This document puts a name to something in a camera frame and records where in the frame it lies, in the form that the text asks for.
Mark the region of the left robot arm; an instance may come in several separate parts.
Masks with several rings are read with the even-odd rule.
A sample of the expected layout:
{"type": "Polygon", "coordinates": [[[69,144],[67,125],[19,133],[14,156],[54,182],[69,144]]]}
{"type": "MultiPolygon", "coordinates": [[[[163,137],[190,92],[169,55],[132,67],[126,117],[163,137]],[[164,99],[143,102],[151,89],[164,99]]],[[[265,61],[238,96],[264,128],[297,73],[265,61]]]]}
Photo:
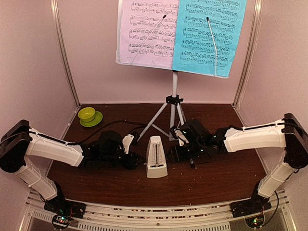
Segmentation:
{"type": "Polygon", "coordinates": [[[0,168],[19,176],[28,186],[37,191],[59,214],[69,210],[69,202],[61,195],[61,188],[44,176],[30,157],[42,157],[66,163],[73,167],[102,168],[104,165],[121,165],[135,169],[140,155],[131,152],[135,135],[122,137],[109,130],[98,130],[97,140],[86,143],[68,142],[43,134],[30,127],[27,120],[20,120],[0,141],[0,168]]]}

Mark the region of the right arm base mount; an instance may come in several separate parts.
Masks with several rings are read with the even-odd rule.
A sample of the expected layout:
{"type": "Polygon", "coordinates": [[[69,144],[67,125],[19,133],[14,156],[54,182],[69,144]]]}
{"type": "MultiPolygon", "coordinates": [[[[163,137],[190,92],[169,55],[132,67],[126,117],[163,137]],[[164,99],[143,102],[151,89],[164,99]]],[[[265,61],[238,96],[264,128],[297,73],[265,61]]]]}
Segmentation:
{"type": "Polygon", "coordinates": [[[245,217],[246,225],[252,229],[259,229],[265,224],[264,212],[272,208],[269,198],[260,196],[257,187],[249,199],[233,202],[230,207],[233,218],[245,217]]]}

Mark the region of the purple sheet music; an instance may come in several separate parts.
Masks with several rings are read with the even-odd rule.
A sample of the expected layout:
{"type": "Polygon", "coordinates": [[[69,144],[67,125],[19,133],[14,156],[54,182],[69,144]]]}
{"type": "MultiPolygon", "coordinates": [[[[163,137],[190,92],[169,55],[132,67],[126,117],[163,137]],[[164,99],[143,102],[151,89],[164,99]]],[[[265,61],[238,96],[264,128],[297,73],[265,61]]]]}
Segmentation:
{"type": "Polygon", "coordinates": [[[118,2],[116,63],[170,70],[178,0],[118,2]]]}

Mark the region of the white music stand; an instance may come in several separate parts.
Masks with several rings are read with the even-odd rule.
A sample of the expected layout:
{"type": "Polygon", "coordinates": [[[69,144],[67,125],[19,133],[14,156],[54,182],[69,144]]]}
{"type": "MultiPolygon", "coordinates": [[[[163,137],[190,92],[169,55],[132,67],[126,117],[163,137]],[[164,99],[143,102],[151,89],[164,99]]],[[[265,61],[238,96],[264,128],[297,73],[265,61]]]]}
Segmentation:
{"type": "Polygon", "coordinates": [[[180,71],[174,71],[172,68],[170,69],[173,74],[173,87],[172,87],[172,94],[167,97],[166,105],[170,105],[170,124],[174,125],[175,118],[179,118],[180,123],[183,124],[185,122],[185,117],[183,111],[181,109],[181,102],[182,99],[177,94],[177,86],[178,86],[178,73],[180,71]]]}

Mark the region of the blue sheet music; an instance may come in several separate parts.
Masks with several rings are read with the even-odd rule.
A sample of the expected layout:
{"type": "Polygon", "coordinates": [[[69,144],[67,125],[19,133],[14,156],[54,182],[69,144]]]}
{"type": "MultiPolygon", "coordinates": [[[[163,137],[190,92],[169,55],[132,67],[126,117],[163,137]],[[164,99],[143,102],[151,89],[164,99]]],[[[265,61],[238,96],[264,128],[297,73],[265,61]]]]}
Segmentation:
{"type": "Polygon", "coordinates": [[[174,71],[229,78],[245,16],[245,0],[181,0],[174,71]]]}

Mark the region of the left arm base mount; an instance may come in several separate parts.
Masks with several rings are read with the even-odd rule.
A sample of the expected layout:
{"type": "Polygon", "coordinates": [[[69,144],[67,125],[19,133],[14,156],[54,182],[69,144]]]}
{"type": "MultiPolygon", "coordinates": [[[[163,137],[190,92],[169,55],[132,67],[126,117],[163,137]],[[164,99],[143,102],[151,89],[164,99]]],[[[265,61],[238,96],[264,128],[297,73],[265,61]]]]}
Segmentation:
{"type": "Polygon", "coordinates": [[[57,195],[53,199],[46,200],[40,196],[45,203],[44,209],[55,213],[51,219],[52,226],[57,231],[63,231],[69,227],[74,218],[83,218],[86,204],[69,201],[65,198],[61,187],[56,183],[57,195]]]}

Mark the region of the white metronome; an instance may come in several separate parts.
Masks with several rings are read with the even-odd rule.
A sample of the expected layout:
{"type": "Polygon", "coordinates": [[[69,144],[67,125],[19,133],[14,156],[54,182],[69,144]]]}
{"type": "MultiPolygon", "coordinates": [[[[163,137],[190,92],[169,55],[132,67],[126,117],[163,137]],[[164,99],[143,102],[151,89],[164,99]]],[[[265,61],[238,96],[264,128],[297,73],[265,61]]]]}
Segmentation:
{"type": "Polygon", "coordinates": [[[168,175],[165,152],[160,136],[151,136],[146,152],[147,178],[157,179],[168,175]]]}

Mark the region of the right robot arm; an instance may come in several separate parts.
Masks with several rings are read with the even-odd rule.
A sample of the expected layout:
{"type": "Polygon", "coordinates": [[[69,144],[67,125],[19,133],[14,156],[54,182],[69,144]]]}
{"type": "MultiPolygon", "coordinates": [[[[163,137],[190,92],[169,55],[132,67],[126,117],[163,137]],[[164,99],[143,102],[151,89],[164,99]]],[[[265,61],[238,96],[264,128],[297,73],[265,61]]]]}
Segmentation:
{"type": "Polygon", "coordinates": [[[182,126],[170,128],[172,136],[179,141],[173,158],[176,162],[192,160],[202,154],[212,158],[215,154],[235,153],[242,150],[278,147],[284,156],[277,166],[256,184],[255,191],[247,201],[247,209],[257,212],[296,170],[308,165],[308,134],[292,113],[283,119],[252,127],[229,126],[210,133],[197,119],[182,126]]]}

